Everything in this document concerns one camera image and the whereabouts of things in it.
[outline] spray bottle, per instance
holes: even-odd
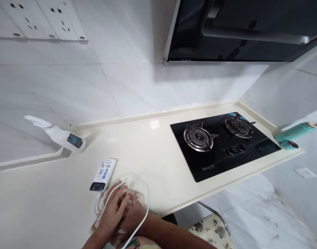
[[[31,121],[33,125],[42,128],[55,143],[70,151],[81,153],[86,147],[86,140],[72,132],[64,131],[58,126],[53,126],[50,122],[37,117],[27,115],[24,118]]]

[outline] electrical outlet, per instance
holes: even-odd
[[[15,25],[12,19],[0,6],[0,37],[24,37],[23,33]]]
[[[37,0],[58,38],[62,40],[87,40],[69,0]]]
[[[31,39],[57,39],[36,0],[0,0],[0,5]]]
[[[304,178],[315,178],[317,177],[315,174],[313,174],[308,168],[300,168],[295,169],[295,171],[301,175]]]

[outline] stove burner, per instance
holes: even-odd
[[[218,137],[215,134],[209,134],[204,128],[202,128],[203,122],[201,124],[186,124],[186,129],[184,131],[184,140],[192,149],[200,152],[211,151],[214,141],[213,138]]]
[[[255,122],[246,124],[244,121],[240,119],[240,115],[237,114],[234,118],[229,118],[225,120],[225,126],[227,129],[234,135],[241,138],[251,138],[251,134],[253,133],[251,126],[255,124]]]

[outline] chair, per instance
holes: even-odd
[[[189,232],[204,239],[217,249],[233,249],[234,244],[231,239],[231,233],[223,217],[206,204],[202,202],[198,203],[213,214],[203,218],[191,227]]]

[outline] finger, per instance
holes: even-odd
[[[107,202],[107,199],[108,199],[108,197],[109,197],[111,191],[112,191],[116,186],[118,186],[119,184],[121,184],[121,181],[119,181],[119,182],[115,183],[113,186],[111,186],[111,188],[108,190],[108,192],[107,192],[107,194],[106,194],[106,197],[104,198],[104,201],[103,201],[104,204]]]
[[[119,209],[118,209],[118,213],[119,213],[120,215],[123,214],[123,212],[124,212],[124,210],[125,210],[125,208],[126,208],[126,206],[127,206],[127,203],[128,203],[129,198],[130,198],[129,195],[127,195],[127,196],[125,196],[124,200],[121,202],[120,207],[119,207]]]
[[[118,202],[118,198],[120,197],[121,193],[127,189],[127,185],[115,190],[115,194],[114,196],[112,197],[111,196],[111,201],[113,201],[116,205],[117,205],[117,202]]]
[[[131,193],[128,193],[127,196],[128,196],[129,200],[132,202],[132,205],[133,205],[134,195],[131,194]]]

